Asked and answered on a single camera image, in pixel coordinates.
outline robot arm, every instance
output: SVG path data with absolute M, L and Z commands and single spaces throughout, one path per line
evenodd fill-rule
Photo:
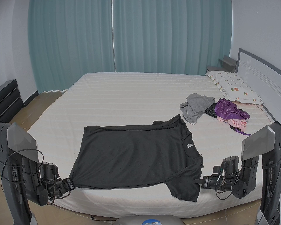
M 70 178 L 59 178 L 55 164 L 39 164 L 35 139 L 16 123 L 0 123 L 0 132 L 1 182 L 14 225 L 37 225 L 27 200 L 44 206 L 75 186 Z
M 195 180 L 203 189 L 230 191 L 236 198 L 244 198 L 256 187 L 259 156 L 262 155 L 262 200 L 256 225 L 279 225 L 281 192 L 281 124 L 277 121 L 265 126 L 242 142 L 242 168 L 238 170 L 239 157 L 223 160 L 214 166 L 213 175 Z

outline white headboard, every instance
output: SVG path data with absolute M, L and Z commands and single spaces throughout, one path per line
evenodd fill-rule
M 240 48 L 236 73 L 260 95 L 264 108 L 281 123 L 281 70 Z

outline mattress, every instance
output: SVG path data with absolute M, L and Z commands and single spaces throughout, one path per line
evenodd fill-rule
M 58 98 L 28 131 L 44 153 L 44 161 L 58 166 L 66 178 L 80 151 L 84 127 L 151 125 L 182 114 L 179 105 L 192 93 L 223 98 L 207 76 L 161 73 L 88 73 Z M 237 104 L 250 114 L 246 133 L 254 133 L 273 120 L 262 106 Z M 229 125 L 204 114 L 195 125 L 186 122 L 194 144 L 203 156 L 202 177 L 229 156 L 241 156 L 242 140 Z M 171 196 L 165 184 L 131 189 L 94 190 L 76 188 L 55 204 L 69 210 L 107 217 L 166 214 L 179 218 L 201 216 L 261 198 L 261 157 L 257 185 L 244 199 L 231 195 L 219 200 L 214 190 L 200 189 L 197 202 Z

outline pink garment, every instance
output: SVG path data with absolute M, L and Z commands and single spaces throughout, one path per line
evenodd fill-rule
M 227 120 L 225 120 L 225 119 L 217 116 L 217 120 L 228 123 L 229 125 L 231 125 L 235 128 L 238 128 L 241 131 L 244 131 L 245 127 L 247 126 L 247 120 L 243 120 L 243 119 L 227 119 Z

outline gray cloth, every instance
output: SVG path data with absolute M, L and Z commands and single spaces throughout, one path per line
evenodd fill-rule
M 180 104 L 180 110 L 183 112 L 182 116 L 187 122 L 195 124 L 196 120 L 200 118 L 205 110 L 213 103 L 215 103 L 215 98 L 193 93 L 186 98 L 185 103 Z

